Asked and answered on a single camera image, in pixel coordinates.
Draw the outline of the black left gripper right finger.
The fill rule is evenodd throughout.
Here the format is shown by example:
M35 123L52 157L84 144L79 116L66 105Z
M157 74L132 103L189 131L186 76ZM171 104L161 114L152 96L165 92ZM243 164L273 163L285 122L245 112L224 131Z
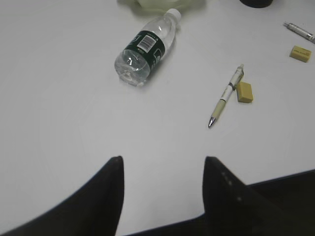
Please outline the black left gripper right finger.
M203 203L212 236L313 236L314 171L246 185L206 157Z

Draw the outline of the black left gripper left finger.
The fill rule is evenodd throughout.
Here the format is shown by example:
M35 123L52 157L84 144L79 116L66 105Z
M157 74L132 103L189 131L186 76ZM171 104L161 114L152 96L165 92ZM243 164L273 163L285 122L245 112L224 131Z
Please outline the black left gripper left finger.
M112 157L79 190L6 236L114 236L124 202L124 162Z

